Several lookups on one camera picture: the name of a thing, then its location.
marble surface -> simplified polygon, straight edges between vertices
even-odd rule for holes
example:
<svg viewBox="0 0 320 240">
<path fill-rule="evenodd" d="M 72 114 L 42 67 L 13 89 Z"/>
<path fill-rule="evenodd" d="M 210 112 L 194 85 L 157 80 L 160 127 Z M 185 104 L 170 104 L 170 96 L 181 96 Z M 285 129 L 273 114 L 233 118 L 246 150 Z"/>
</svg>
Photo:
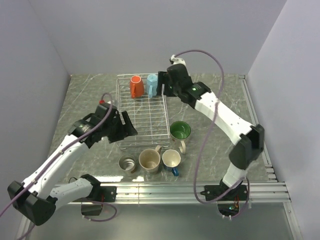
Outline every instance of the marble surface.
<svg viewBox="0 0 320 240">
<path fill-rule="evenodd" d="M 215 93 L 221 80 L 214 74 L 192 74 L 191 77 L 194 82 L 204 82 Z M 116 97 L 116 81 L 116 74 L 74 74 L 72 76 L 52 140 L 50 154 L 61 143 L 73 122 L 95 111 L 102 93 L 109 92 L 113 98 Z M 238 76 L 225 75 L 224 86 L 221 101 L 241 118 L 251 122 Z M 192 182 L 200 147 L 211 121 L 204 115 L 197 114 L 194 109 L 182 103 L 177 97 L 167 97 L 166 102 L 170 124 L 180 120 L 191 126 L 187 153 L 182 156 L 182 163 L 178 167 L 179 177 L 174 177 L 171 172 L 164 169 L 160 169 L 155 175 L 147 175 L 139 164 L 136 172 L 128 176 L 119 168 L 118 159 L 124 153 L 129 153 L 138 160 L 141 149 L 130 148 L 123 152 L 116 143 L 109 144 L 107 139 L 103 139 L 80 157 L 60 182 L 67 183 L 71 177 L 78 178 L 83 174 L 91 174 L 102 182 Z M 197 180 L 220 181 L 230 164 L 228 154 L 232 146 L 224 132 L 215 126 L 202 153 Z M 252 182 L 268 180 L 261 156 L 251 164 L 247 176 Z"/>
</svg>

robotic arm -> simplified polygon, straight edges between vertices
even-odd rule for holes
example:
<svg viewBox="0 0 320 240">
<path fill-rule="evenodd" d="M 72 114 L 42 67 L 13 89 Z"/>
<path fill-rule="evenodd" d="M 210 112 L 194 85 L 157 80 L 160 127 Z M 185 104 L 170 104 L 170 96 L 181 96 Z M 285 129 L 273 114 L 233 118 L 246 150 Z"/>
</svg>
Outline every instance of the robotic arm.
<svg viewBox="0 0 320 240">
<path fill-rule="evenodd" d="M 219 101 L 216 95 L 202 82 L 192 82 L 186 63 L 182 58 L 171 57 L 172 66 L 167 72 L 158 73 L 158 88 L 165 85 L 164 94 L 177 96 L 183 103 L 206 115 L 213 120 L 215 104 Z M 247 175 L 247 169 L 264 150 L 265 130 L 261 125 L 253 126 L 236 115 L 222 102 L 218 105 L 218 115 L 215 124 L 225 132 L 234 144 L 229 153 L 230 165 L 220 182 L 221 193 L 233 186 Z"/>
<path fill-rule="evenodd" d="M 68 144 L 93 129 L 107 114 L 110 106 L 109 103 L 101 102 L 97 106 L 95 113 L 90 113 L 83 119 L 76 121 L 60 146 L 42 166 L 24 179 L 22 183 L 13 181 L 9 185 L 8 193 L 10 198 L 13 199 L 34 181 L 54 156 L 61 153 L 37 182 L 13 203 L 13 207 L 30 219 L 36 226 L 44 224 L 54 214 L 55 210 L 72 201 L 80 198 L 88 198 L 95 201 L 101 199 L 100 182 L 89 174 L 83 175 L 75 182 L 60 187 L 55 187 L 55 184 L 82 154 L 103 137 L 107 137 L 109 143 L 113 143 L 123 140 L 125 137 L 138 134 L 130 121 L 128 113 L 126 111 L 122 112 L 125 122 L 125 124 L 122 124 L 117 108 L 112 106 L 109 117 L 97 130 L 69 147 L 65 152 L 62 152 L 62 149 Z"/>
</svg>

orange mug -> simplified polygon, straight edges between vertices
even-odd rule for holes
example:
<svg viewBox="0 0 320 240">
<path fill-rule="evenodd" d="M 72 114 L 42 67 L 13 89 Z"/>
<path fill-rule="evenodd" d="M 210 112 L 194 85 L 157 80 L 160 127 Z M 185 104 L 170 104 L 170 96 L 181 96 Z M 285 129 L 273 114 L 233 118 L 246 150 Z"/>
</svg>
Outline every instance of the orange mug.
<svg viewBox="0 0 320 240">
<path fill-rule="evenodd" d="M 140 76 L 133 76 L 130 80 L 131 98 L 141 97 L 145 93 L 144 82 Z"/>
</svg>

cable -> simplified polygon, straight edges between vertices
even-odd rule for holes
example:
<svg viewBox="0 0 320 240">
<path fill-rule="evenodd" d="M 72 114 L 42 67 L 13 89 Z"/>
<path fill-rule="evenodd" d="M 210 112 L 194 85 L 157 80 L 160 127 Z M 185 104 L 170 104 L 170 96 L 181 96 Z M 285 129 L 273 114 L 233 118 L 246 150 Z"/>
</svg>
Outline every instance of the cable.
<svg viewBox="0 0 320 240">
<path fill-rule="evenodd" d="M 102 202 L 102 201 L 91 201 L 91 200 L 87 200 L 87 199 L 86 199 L 86 201 L 93 203 L 93 204 L 102 204 L 102 205 L 109 206 L 114 209 L 114 214 L 111 217 L 106 218 L 106 219 L 92 219 L 88 216 L 82 216 L 83 218 L 88 219 L 91 222 L 97 222 L 97 223 L 107 222 L 107 221 L 114 219 L 115 216 L 117 215 L 118 209 L 110 203 Z"/>
<path fill-rule="evenodd" d="M 76 181 L 78 180 L 78 178 L 72 176 L 72 177 L 70 177 L 70 179 L 69 179 L 69 181 L 68 181 L 68 184 L 70 183 L 71 179 L 75 179 Z"/>
<path fill-rule="evenodd" d="M 35 226 L 36 226 L 35 224 L 32 224 L 32 226 L 29 228 L 29 230 L 26 231 L 26 233 L 24 233 L 21 237 L 17 238 L 16 240 L 22 240 L 25 237 L 27 237 L 31 233 L 31 231 L 35 228 Z"/>
<path fill-rule="evenodd" d="M 249 190 L 250 190 L 250 182 L 248 180 L 248 178 L 246 177 L 243 177 L 241 179 L 239 179 L 235 184 L 233 184 L 228 190 L 226 190 L 224 193 L 222 193 L 220 196 L 216 197 L 215 199 L 213 200 L 210 200 L 210 201 L 203 201 L 199 198 L 198 194 L 197 194 L 197 189 L 196 189 L 196 186 L 197 186 L 197 177 L 198 177 L 198 171 L 199 171 L 199 165 L 200 165 L 200 159 L 201 159 L 201 156 L 202 156 L 202 152 L 204 151 L 204 148 L 205 148 L 205 145 L 208 141 L 208 138 L 214 128 L 214 125 L 215 125 L 215 122 L 216 122 L 216 119 L 217 119 L 217 116 L 218 116 L 218 105 L 220 103 L 220 95 L 222 93 L 222 90 L 224 88 L 224 85 L 225 85 L 225 72 L 224 72 L 224 69 L 222 67 L 222 65 L 220 64 L 220 62 L 213 56 L 211 55 L 210 53 L 206 52 L 206 51 L 203 51 L 203 50 L 199 50 L 199 49 L 192 49 L 192 50 L 187 50 L 187 51 L 182 51 L 178 54 L 175 55 L 175 57 L 178 57 L 182 54 L 186 54 L 186 53 L 191 53 L 191 52 L 198 52 L 198 53 L 203 53 L 203 54 L 206 54 L 208 55 L 209 57 L 211 57 L 215 62 L 216 64 L 219 66 L 220 68 L 220 71 L 221 71 L 221 83 L 220 83 L 220 88 L 219 88 L 219 92 L 218 94 L 216 95 L 217 97 L 217 102 L 215 103 L 214 105 L 214 116 L 213 116 L 213 120 L 211 122 L 211 125 L 209 127 L 209 130 L 204 138 L 204 141 L 201 145 L 201 148 L 200 148 L 200 152 L 199 152 L 199 155 L 198 155 L 198 158 L 196 160 L 196 164 L 195 164 L 195 172 L 194 172 L 194 178 L 193 178 L 193 194 L 196 198 L 196 200 L 199 202 L 199 203 L 202 203 L 202 204 L 211 204 L 211 203 L 214 203 L 218 200 L 220 200 L 221 198 L 223 198 L 225 195 L 227 195 L 234 187 L 238 186 L 244 179 L 247 180 L 248 182 L 248 193 L 247 193 L 247 200 L 245 201 L 245 204 L 244 204 L 244 207 L 248 204 L 248 201 L 249 201 Z"/>
<path fill-rule="evenodd" d="M 61 155 L 61 153 L 64 153 L 66 150 L 68 150 L 72 145 L 74 145 L 75 143 L 81 141 L 82 139 L 86 138 L 88 135 L 92 134 L 95 130 L 97 130 L 109 117 L 112 107 L 113 107 L 113 103 L 112 103 L 112 96 L 110 93 L 104 93 L 102 97 L 104 97 L 105 95 L 108 95 L 110 98 L 110 107 L 107 111 L 107 113 L 105 114 L 105 116 L 103 117 L 103 119 L 94 127 L 92 128 L 90 131 L 86 132 L 85 134 L 81 135 L 80 137 L 78 137 L 77 139 L 75 139 L 74 141 L 70 142 L 67 146 L 65 146 L 60 152 L 58 152 L 49 162 L 48 164 L 39 172 L 39 174 L 34 178 L 34 180 L 29 183 L 21 192 L 19 192 L 9 203 L 8 205 L 6 205 L 4 207 L 4 209 L 0 212 L 0 218 L 2 217 L 2 215 L 7 211 L 7 209 L 18 199 L 20 198 L 21 195 L 23 195 L 26 191 L 28 191 L 35 183 L 37 183 L 37 181 L 41 178 L 41 176 L 48 170 L 48 168 L 57 160 L 57 158 Z"/>
</svg>

wire dish rack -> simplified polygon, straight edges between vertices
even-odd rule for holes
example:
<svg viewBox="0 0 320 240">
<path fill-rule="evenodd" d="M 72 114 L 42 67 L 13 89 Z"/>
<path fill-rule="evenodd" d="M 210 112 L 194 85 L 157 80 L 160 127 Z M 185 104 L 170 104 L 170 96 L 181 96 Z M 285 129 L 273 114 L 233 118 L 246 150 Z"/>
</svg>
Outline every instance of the wire dish rack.
<svg viewBox="0 0 320 240">
<path fill-rule="evenodd" d="M 116 80 L 116 100 L 119 112 L 127 111 L 138 135 L 126 137 L 117 144 L 121 150 L 134 147 L 150 147 L 162 145 L 168 147 L 170 130 L 166 96 L 148 97 L 146 92 L 141 97 L 131 98 L 130 79 L 132 76 L 141 77 L 146 89 L 147 77 L 150 73 L 122 74 Z"/>
</svg>

